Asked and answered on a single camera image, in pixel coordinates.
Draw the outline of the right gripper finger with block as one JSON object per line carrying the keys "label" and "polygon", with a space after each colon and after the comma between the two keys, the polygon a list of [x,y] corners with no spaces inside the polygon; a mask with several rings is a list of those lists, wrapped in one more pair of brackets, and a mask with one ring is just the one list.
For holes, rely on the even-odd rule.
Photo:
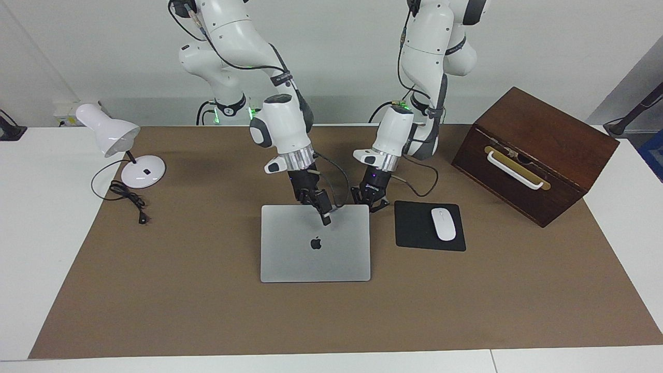
{"label": "right gripper finger with block", "polygon": [[316,190],[312,194],[312,206],[318,211],[322,224],[329,226],[331,224],[330,213],[332,211],[332,204],[325,189]]}

